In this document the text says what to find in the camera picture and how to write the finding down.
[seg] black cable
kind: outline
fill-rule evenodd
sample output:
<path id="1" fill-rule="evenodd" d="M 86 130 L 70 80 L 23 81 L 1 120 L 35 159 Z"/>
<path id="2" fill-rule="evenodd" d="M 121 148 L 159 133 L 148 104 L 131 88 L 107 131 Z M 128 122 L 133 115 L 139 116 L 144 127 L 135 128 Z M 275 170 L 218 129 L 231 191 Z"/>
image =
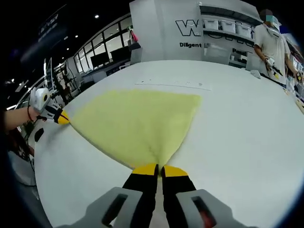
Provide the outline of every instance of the black cable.
<path id="1" fill-rule="evenodd" d="M 29 134 L 26 134 L 25 136 L 24 136 L 24 138 L 25 139 L 28 139 L 29 138 L 29 136 L 30 136 L 30 134 L 33 132 L 33 130 L 29 133 Z"/>
<path id="2" fill-rule="evenodd" d="M 33 121 L 29 114 L 29 101 L 30 101 L 30 94 L 29 94 L 29 99 L 28 99 L 28 117 L 29 117 L 30 121 Z"/>
<path id="3" fill-rule="evenodd" d="M 31 160 L 30 160 L 29 154 L 27 154 L 27 155 L 28 155 L 29 164 L 30 164 L 30 166 L 32 167 L 33 172 L 35 173 L 35 170 L 34 170 L 34 167 L 33 167 L 33 165 L 32 165 L 32 162 L 31 162 Z"/>
<path id="4" fill-rule="evenodd" d="M 214 39 L 221 39 L 221 38 L 223 38 L 223 36 L 213 37 L 213 36 L 211 36 L 210 34 L 207 34 L 207 35 L 210 36 L 211 38 L 214 38 Z"/>

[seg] computer screen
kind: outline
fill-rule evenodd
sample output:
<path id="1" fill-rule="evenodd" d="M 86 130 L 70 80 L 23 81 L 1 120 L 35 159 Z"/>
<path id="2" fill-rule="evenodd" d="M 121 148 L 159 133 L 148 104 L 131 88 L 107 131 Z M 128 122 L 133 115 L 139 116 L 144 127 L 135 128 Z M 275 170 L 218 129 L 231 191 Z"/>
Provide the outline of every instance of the computer screen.
<path id="1" fill-rule="evenodd" d="M 119 62 L 122 60 L 130 59 L 131 51 L 129 50 L 128 46 L 125 46 L 115 51 L 111 51 L 111 55 L 113 62 Z"/>
<path id="2" fill-rule="evenodd" d="M 104 63 L 109 62 L 108 53 L 104 52 L 91 57 L 93 67 L 98 67 Z"/>

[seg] white table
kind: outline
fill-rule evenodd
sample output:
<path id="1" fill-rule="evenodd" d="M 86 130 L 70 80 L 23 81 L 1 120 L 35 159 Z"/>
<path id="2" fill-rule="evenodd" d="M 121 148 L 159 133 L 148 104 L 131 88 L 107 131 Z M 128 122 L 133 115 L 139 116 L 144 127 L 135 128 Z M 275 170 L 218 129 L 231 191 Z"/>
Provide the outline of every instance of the white table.
<path id="1" fill-rule="evenodd" d="M 199 82 L 210 90 L 135 85 L 140 81 Z M 304 116 L 283 89 L 231 66 L 186 60 L 145 62 L 103 79 L 66 106 L 70 117 L 91 99 L 113 89 L 198 94 L 202 103 L 169 165 L 184 169 L 232 208 L 247 226 L 270 228 L 288 213 L 303 182 Z M 86 207 L 131 170 L 111 160 L 70 125 L 47 124 L 35 149 L 39 195 L 55 227 L 80 219 Z"/>

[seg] black ceiling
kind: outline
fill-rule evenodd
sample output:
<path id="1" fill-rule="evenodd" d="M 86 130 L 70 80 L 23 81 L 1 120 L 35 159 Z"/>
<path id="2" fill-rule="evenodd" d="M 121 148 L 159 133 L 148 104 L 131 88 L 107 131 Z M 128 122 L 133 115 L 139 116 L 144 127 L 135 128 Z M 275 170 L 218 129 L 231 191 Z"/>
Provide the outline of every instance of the black ceiling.
<path id="1" fill-rule="evenodd" d="M 88 39 L 113 20 L 130 12 L 128 0 L 109 2 L 81 1 L 80 3 L 21 3 L 14 6 L 12 15 L 14 20 L 8 26 L 7 57 L 9 66 L 14 69 L 9 71 L 6 79 L 16 79 L 17 82 L 25 79 L 36 80 L 43 74 L 44 58 L 53 59 L 56 66 L 64 59 L 73 56 Z M 60 9 L 60 36 L 53 39 L 54 43 L 38 43 L 39 27 L 48 18 Z M 22 57 L 28 52 L 30 61 L 23 64 Z"/>

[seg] shelf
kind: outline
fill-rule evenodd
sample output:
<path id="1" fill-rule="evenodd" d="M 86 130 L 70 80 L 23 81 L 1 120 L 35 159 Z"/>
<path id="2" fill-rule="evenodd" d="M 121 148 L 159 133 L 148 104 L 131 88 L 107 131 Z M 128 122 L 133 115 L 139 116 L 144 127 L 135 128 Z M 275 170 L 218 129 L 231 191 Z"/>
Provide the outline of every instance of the shelf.
<path id="1" fill-rule="evenodd" d="M 210 5 L 200 5 L 200 13 L 201 14 L 207 14 L 207 15 L 215 15 L 215 16 L 222 16 L 226 18 L 231 18 L 235 20 L 239 20 L 245 23 L 248 23 L 253 26 L 257 26 L 262 24 L 262 20 L 255 18 L 251 15 L 245 14 L 245 13 L 240 13 L 236 12 L 231 9 L 224 9 L 218 6 L 210 6 Z"/>
<path id="2" fill-rule="evenodd" d="M 238 65 L 240 67 L 246 67 L 246 63 L 241 63 L 235 60 L 229 60 L 229 63 L 234 64 L 234 65 Z"/>
<path id="3" fill-rule="evenodd" d="M 241 35 L 239 35 L 237 33 L 233 33 L 233 32 L 227 32 L 227 31 L 223 31 L 223 30 L 210 29 L 210 28 L 203 28 L 203 32 L 204 32 L 204 34 L 213 33 L 213 34 L 219 34 L 220 36 L 226 35 L 228 37 L 233 37 L 233 38 L 242 40 L 242 41 L 252 44 L 252 45 L 254 45 L 254 43 L 255 43 L 254 39 L 244 37 L 244 36 L 241 36 Z"/>

